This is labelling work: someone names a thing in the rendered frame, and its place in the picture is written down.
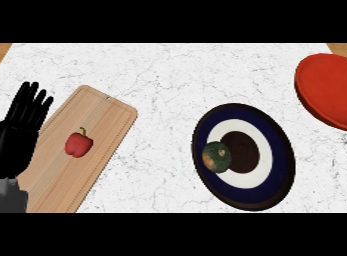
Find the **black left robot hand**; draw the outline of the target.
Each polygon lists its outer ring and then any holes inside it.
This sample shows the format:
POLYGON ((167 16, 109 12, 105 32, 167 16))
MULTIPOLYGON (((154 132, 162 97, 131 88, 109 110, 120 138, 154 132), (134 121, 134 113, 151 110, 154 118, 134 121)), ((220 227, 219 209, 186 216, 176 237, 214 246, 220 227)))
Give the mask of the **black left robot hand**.
POLYGON ((15 178, 30 165, 52 102, 38 83, 24 82, 0 121, 0 179, 15 178))

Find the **red bell pepper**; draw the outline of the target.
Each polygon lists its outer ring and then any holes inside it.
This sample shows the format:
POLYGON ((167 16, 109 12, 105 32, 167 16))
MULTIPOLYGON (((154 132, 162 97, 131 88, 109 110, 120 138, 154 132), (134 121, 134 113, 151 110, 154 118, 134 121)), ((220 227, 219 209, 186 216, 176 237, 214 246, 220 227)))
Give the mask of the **red bell pepper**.
POLYGON ((80 128, 78 132, 74 132, 65 142, 65 153, 74 158, 80 158, 86 155, 93 146, 93 140, 86 136, 86 129, 80 128))

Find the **blue and white plate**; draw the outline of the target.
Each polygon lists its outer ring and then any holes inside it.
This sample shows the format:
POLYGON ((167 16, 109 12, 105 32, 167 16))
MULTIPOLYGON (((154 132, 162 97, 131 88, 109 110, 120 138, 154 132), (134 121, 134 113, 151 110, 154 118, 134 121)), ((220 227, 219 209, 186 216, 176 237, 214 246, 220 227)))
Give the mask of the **blue and white plate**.
POLYGON ((232 207, 258 211, 273 207, 289 191, 295 158, 285 132, 257 108, 229 103, 201 117, 192 134, 192 159, 207 189, 232 207), (202 150, 220 142, 230 151, 232 163, 213 173, 202 163, 202 150))

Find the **green round croissant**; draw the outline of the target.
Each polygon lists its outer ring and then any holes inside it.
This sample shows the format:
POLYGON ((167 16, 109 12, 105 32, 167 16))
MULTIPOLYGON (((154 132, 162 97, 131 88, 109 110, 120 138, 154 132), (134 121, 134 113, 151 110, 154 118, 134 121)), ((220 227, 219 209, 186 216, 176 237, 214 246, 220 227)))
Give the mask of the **green round croissant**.
POLYGON ((232 157, 230 151, 223 143, 214 141, 205 145, 202 163, 213 173, 223 173, 229 169, 232 157))

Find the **pale wooden cutting board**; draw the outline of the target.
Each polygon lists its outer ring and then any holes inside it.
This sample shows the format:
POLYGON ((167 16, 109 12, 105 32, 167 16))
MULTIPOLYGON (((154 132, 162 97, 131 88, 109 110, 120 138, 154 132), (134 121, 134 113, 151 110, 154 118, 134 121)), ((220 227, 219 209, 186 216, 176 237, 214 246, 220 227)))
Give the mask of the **pale wooden cutting board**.
POLYGON ((28 212, 78 209, 136 117, 130 105, 78 86, 44 122, 33 160, 18 176, 28 212))

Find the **red bowl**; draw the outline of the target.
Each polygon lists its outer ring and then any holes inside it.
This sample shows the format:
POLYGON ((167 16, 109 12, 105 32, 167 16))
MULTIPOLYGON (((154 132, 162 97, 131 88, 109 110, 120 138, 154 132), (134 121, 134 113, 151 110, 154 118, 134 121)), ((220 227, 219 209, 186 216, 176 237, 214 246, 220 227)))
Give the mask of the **red bowl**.
POLYGON ((294 88, 309 113, 347 131, 347 57, 313 54, 298 63, 294 88))

